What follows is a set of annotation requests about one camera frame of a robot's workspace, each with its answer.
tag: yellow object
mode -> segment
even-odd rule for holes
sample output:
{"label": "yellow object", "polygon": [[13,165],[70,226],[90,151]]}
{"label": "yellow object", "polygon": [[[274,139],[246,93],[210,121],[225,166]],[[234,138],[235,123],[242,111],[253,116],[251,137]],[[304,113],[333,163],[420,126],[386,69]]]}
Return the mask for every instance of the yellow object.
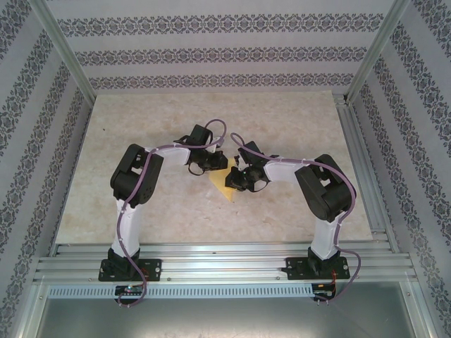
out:
{"label": "yellow object", "polygon": [[214,186],[230,201],[233,202],[233,192],[235,189],[226,187],[226,177],[229,174],[231,168],[235,165],[235,159],[228,159],[227,169],[215,170],[209,173],[209,179],[213,182]]}

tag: speckled surface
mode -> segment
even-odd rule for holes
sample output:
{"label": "speckled surface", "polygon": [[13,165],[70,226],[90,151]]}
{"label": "speckled surface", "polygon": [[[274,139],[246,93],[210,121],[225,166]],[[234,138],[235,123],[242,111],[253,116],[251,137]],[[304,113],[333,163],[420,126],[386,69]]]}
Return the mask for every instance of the speckled surface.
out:
{"label": "speckled surface", "polygon": [[[331,154],[357,187],[330,92],[99,95],[56,241],[111,243],[116,203],[109,180],[128,145],[167,144],[212,118],[224,119],[228,135],[254,140],[265,154]],[[211,129],[219,134],[221,125]],[[223,150],[237,154],[229,136]],[[190,175],[186,166],[160,174],[143,215],[141,243],[305,242],[315,223],[299,187],[272,182],[259,193],[235,193],[231,203],[208,175]],[[361,199],[340,239],[371,239]]]}

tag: enclosure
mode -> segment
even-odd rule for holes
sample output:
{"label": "enclosure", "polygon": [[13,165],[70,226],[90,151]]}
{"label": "enclosure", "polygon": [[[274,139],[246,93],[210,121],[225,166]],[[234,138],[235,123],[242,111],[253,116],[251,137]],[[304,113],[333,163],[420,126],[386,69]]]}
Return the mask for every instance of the enclosure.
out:
{"label": "enclosure", "polygon": [[[450,7],[3,0],[0,337],[451,337]],[[267,156],[333,157],[355,188],[339,237],[352,284],[292,276],[318,239],[297,174],[232,192],[164,166],[139,209],[156,280],[118,307],[130,281],[99,280],[127,203],[112,174],[130,144],[215,118],[229,167],[231,132]]]}

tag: wall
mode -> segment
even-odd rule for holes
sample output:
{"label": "wall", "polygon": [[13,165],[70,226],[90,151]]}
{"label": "wall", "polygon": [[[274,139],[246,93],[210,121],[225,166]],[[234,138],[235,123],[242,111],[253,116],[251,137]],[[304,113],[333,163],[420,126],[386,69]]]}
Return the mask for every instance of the wall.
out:
{"label": "wall", "polygon": [[344,94],[393,0],[48,1],[99,92]]}
{"label": "wall", "polygon": [[63,210],[90,108],[23,0],[0,0],[0,337]]}
{"label": "wall", "polygon": [[412,1],[354,102],[397,241],[451,337],[451,1]]}

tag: patterned wallpaper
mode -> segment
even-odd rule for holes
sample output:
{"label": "patterned wallpaper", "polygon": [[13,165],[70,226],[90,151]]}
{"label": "patterned wallpaper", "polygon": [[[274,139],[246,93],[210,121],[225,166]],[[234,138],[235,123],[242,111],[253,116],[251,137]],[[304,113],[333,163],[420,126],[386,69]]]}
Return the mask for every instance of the patterned wallpaper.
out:
{"label": "patterned wallpaper", "polygon": [[0,337],[49,253],[89,106],[26,1],[0,1]]}
{"label": "patterned wallpaper", "polygon": [[413,1],[354,102],[398,244],[451,337],[451,3]]}
{"label": "patterned wallpaper", "polygon": [[48,4],[99,93],[332,89],[344,94],[392,2]]}

